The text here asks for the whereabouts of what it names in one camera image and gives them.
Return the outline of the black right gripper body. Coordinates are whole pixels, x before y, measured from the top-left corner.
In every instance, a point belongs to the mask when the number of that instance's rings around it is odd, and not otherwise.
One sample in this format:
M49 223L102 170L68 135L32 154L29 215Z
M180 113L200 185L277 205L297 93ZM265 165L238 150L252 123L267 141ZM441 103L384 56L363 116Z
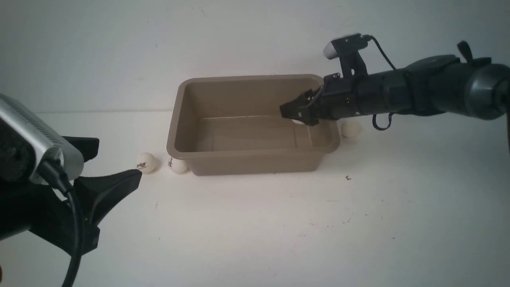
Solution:
M362 103L362 88L368 87L375 75L343 78L339 73L324 77L315 92L315 119L337 121L343 118L373 116L370 104Z

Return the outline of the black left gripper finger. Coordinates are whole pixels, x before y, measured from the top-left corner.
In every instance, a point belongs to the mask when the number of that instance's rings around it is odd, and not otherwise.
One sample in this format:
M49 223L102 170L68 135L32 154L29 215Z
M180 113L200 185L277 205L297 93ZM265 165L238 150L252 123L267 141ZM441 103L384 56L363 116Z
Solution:
M101 177L78 177L73 186L84 218L97 226L124 198L138 189L142 172L130 169Z
M100 139L71 136L63 136L63 138L80 151L84 158L84 162L88 162L89 160L96 158L100 147Z

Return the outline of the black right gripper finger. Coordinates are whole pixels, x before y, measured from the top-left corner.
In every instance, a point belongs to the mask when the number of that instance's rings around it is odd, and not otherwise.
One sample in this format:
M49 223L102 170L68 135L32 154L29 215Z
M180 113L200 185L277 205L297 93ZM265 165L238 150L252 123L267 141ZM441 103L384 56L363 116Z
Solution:
M316 126L320 124L320 120L315 117L306 106L281 106L281 116L285 119L302 122L307 126Z
M320 91L317 89L308 89L302 92L297 98L290 100L279 106L280 114L293 114L299 107L307 106Z

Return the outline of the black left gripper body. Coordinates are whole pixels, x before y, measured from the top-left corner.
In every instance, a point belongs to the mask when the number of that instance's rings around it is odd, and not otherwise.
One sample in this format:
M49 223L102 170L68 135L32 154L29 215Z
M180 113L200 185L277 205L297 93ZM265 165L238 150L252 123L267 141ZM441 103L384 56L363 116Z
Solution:
M48 185L1 179L0 238L29 231L71 254L75 247L71 206Z

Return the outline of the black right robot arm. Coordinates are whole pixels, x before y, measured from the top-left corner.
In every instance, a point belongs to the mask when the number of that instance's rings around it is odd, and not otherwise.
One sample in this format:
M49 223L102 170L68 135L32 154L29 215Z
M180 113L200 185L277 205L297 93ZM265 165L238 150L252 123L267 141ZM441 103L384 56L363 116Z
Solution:
M282 104L283 118L305 125L320 120L377 115L437 116L455 113L482 120L509 114L509 67L492 63L489 57L473 58L469 45L457 48L465 62L455 55L421 59L402 69L369 74L359 51L375 41L370 35L355 34L332 40L324 49L328 59L339 59L342 72L324 77L315 90L307 90Z

